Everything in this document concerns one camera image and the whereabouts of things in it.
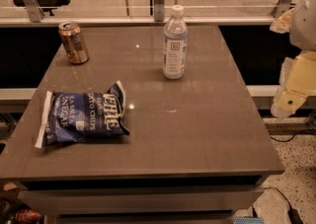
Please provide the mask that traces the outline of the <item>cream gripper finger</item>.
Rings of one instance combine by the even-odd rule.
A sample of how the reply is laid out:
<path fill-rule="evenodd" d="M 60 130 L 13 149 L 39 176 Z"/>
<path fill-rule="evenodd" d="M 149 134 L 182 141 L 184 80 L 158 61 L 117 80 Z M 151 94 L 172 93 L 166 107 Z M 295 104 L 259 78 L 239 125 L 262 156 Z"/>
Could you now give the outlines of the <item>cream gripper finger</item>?
<path fill-rule="evenodd" d="M 316 52 L 303 50 L 294 59 L 287 57 L 280 70 L 272 115 L 286 118 L 295 114 L 315 90 Z"/>
<path fill-rule="evenodd" d="M 270 30 L 277 34 L 289 33 L 293 13 L 294 9 L 289 9 L 283 13 L 270 25 Z"/>

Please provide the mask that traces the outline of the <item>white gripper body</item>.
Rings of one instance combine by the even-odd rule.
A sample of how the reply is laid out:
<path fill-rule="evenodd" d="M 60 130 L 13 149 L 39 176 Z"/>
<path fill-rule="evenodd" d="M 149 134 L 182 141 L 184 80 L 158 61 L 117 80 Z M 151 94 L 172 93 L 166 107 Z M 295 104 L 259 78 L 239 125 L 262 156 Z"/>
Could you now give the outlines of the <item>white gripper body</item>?
<path fill-rule="evenodd" d="M 302 50 L 316 50 L 316 0 L 299 0 L 289 28 L 290 42 Z"/>

